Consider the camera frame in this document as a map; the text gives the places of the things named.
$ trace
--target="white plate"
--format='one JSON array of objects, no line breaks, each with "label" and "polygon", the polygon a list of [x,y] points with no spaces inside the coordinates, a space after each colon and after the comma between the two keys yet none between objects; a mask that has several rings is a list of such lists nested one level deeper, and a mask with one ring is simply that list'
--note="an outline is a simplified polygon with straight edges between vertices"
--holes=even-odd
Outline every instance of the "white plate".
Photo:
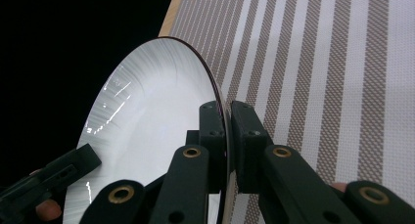
[{"label": "white plate", "polygon": [[[202,58],[185,42],[163,37],[131,52],[101,89],[78,147],[90,144],[102,164],[68,187],[64,223],[77,224],[88,205],[121,179],[146,186],[165,174],[187,130],[199,129],[199,106],[220,101]],[[216,223],[219,196],[209,196]]]}]

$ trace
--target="wooden edge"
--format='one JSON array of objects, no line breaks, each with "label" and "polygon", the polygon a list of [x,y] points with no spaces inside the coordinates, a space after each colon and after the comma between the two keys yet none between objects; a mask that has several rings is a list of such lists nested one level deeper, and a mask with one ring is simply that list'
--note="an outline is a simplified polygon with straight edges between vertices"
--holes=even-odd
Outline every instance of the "wooden edge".
[{"label": "wooden edge", "polygon": [[164,17],[164,21],[161,26],[159,36],[168,36],[171,28],[173,27],[174,20],[176,19],[177,12],[180,7],[181,0],[171,0],[167,13]]}]

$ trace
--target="woven fabric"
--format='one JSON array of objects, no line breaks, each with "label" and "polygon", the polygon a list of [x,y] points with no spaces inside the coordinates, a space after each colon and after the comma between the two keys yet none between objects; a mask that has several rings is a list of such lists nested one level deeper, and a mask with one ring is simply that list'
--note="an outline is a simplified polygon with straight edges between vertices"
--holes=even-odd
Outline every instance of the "woven fabric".
[{"label": "woven fabric", "polygon": [[[415,0],[182,0],[170,36],[325,182],[415,206]],[[256,195],[235,197],[231,222],[264,222]]]}]

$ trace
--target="black background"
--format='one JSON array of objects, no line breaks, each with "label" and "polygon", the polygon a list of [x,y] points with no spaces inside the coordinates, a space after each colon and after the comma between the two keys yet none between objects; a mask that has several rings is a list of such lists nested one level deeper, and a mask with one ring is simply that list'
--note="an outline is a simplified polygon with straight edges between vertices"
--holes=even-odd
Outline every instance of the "black background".
[{"label": "black background", "polygon": [[105,81],[159,35],[170,1],[2,0],[0,186],[76,147]]}]

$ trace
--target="fabric surface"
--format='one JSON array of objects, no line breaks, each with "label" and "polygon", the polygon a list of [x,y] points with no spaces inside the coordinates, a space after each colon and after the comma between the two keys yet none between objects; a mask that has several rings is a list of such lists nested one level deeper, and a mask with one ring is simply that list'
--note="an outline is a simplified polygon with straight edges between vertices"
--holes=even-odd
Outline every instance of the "fabric surface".
[{"label": "fabric surface", "polygon": [[[170,36],[326,183],[371,180],[415,206],[415,0],[182,0]],[[263,222],[238,194],[232,223]]]}]

